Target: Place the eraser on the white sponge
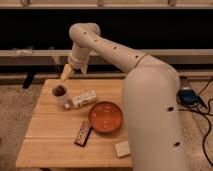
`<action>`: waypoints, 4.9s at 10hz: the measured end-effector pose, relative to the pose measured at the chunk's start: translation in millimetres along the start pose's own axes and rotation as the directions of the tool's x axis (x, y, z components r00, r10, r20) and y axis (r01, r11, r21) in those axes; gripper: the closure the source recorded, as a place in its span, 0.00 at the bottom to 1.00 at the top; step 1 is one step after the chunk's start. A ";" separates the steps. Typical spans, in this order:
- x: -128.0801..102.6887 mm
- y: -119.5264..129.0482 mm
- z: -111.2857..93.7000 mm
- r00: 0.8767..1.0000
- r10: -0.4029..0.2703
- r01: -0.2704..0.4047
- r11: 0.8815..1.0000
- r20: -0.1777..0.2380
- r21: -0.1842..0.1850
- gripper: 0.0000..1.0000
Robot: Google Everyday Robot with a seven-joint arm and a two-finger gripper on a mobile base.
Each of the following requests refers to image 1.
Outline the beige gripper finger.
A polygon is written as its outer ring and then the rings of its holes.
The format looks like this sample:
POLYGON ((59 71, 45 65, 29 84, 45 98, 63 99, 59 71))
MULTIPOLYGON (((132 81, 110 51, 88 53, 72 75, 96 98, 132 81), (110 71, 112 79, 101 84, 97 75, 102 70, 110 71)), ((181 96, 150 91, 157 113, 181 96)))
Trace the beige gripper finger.
POLYGON ((88 65, 87 64, 82 64, 80 69, 82 71, 83 74, 86 74, 87 73, 87 68, 88 68, 88 65))
POLYGON ((74 70, 73 70, 72 66, 70 64, 66 64, 64 66, 63 72, 60 76, 60 79, 62 81, 65 81, 65 80, 69 79, 73 73, 74 73, 74 70))

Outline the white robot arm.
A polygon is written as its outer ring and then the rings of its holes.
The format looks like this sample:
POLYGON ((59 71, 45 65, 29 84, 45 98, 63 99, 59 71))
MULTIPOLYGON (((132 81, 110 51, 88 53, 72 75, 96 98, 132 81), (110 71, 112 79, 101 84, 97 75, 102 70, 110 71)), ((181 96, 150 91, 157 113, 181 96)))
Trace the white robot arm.
POLYGON ((72 70, 85 72, 94 51, 127 73, 122 109, 133 171, 189 171, 176 100, 178 72, 147 53, 101 37, 95 23, 76 23, 69 35, 72 70))

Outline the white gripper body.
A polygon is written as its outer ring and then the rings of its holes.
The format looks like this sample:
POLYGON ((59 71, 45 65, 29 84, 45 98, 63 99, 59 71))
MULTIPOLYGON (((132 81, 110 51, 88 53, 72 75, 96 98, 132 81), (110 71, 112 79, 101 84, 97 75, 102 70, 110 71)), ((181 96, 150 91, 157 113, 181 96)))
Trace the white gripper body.
POLYGON ((68 62, 73 69, 81 70, 82 64, 88 65, 89 61, 89 50, 87 48, 81 48, 78 45, 72 47, 71 52, 68 56, 68 62))

